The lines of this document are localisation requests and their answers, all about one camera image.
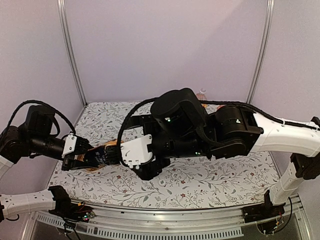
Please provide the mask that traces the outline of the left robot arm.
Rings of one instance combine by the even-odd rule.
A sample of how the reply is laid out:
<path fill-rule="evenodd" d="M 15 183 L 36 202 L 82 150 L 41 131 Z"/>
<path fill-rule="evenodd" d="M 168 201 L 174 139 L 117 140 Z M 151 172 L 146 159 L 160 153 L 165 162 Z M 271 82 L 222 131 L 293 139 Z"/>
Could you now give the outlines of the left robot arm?
<path fill-rule="evenodd" d="M 0 175 L 17 164 L 21 158 L 45 156 L 62 162 L 62 169 L 95 168 L 96 163 L 79 160 L 93 146 L 76 134 L 69 119 L 49 104 L 27 100 L 17 106 L 6 128 L 0 134 Z M 1 194 L 0 219 L 13 221 L 22 213 L 48 211 L 72 222 L 88 222 L 94 217 L 92 207 L 84 202 L 73 203 L 60 186 L 25 194 Z"/>

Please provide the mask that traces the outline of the dark label orange bottle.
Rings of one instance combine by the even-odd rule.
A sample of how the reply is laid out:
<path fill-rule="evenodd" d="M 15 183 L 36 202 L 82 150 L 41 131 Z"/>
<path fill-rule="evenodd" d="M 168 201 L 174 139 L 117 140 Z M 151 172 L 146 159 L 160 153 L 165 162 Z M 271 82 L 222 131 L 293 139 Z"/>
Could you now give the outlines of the dark label orange bottle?
<path fill-rule="evenodd" d="M 91 148 L 91 149 L 88 150 L 88 152 L 85 153 L 85 154 L 100 155 L 100 156 L 102 156 L 102 157 L 104 158 L 104 160 L 105 160 L 104 148 L 105 148 L 106 146 L 110 146 L 110 145 L 117 145 L 117 140 L 116 140 L 116 139 L 112 139 L 112 140 L 110 140 L 110 141 L 108 141 L 108 142 L 105 142 L 105 143 L 102 144 L 102 145 L 99 145 L 99 146 L 96 146 L 96 147 L 94 147 L 94 148 Z M 84 162 L 84 155 L 85 155 L 85 154 L 77 155 L 77 156 L 75 157 L 75 159 Z M 106 167 L 106 166 L 118 166 L 118 165 L 106 165 L 106 164 L 105 164 L 104 167 Z M 87 167 L 87 168 L 85 168 L 85 171 L 86 171 L 86 172 L 95 172 L 95 171 L 99 171 L 100 169 L 102 169 L 102 168 L 104 168 L 104 167 L 101 167 L 101 168 L 91 168 L 91 167 Z"/>

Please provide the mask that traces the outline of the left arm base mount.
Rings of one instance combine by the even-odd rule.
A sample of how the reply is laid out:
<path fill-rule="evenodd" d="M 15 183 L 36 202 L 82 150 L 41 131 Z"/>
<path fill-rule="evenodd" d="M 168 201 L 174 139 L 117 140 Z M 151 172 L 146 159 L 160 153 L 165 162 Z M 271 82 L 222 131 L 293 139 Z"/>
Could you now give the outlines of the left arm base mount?
<path fill-rule="evenodd" d="M 52 199 L 55 202 L 54 209 L 48 210 L 50 214 L 73 222 L 86 223 L 95 216 L 93 208 L 86 205 L 84 201 L 72 203 L 68 193 L 62 186 L 50 186 L 48 190 L 52 193 Z"/>

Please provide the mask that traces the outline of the orange tea bottle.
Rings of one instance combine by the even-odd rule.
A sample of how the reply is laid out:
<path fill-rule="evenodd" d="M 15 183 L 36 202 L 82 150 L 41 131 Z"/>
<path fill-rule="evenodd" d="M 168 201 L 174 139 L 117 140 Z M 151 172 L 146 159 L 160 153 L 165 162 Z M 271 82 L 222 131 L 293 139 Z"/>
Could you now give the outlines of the orange tea bottle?
<path fill-rule="evenodd" d="M 225 105 L 224 104 L 221 104 L 221 105 L 219 105 L 217 108 L 216 108 L 216 110 L 219 110 L 220 108 L 222 108 L 222 107 L 224 107 Z"/>
<path fill-rule="evenodd" d="M 207 100 L 207 95 L 206 95 L 206 90 L 204 88 L 201 88 L 199 92 L 196 94 L 196 97 L 200 101 L 206 101 Z"/>

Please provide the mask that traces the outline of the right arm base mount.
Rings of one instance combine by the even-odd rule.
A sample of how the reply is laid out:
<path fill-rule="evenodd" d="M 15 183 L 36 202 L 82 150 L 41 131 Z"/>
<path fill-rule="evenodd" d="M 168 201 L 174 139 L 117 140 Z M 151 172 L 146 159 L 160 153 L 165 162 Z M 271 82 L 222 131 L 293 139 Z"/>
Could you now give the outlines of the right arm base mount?
<path fill-rule="evenodd" d="M 263 197 L 264 202 L 243 207 L 241 212 L 245 223 L 253 223 L 273 218 L 273 220 L 257 224 L 257 229 L 260 233 L 263 235 L 272 235 L 275 234 L 279 228 L 280 221 L 277 220 L 276 217 L 282 218 L 285 213 L 285 203 L 274 205 L 271 201 L 270 190 L 267 190 Z"/>

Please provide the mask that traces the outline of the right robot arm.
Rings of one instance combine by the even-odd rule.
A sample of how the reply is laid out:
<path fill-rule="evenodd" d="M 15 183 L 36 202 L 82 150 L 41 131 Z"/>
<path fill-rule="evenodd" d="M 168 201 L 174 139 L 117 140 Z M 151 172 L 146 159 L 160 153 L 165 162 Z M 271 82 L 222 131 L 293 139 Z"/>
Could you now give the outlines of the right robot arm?
<path fill-rule="evenodd" d="M 258 152 L 290 153 L 280 180 L 266 191 L 258 213 L 269 218 L 301 182 L 320 174 L 320 120 L 302 123 L 271 116 L 239 101 L 207 102 L 190 88 L 171 90 L 148 99 L 148 115 L 132 109 L 118 132 L 116 160 L 142 180 L 158 176 L 171 158 L 232 158 Z"/>

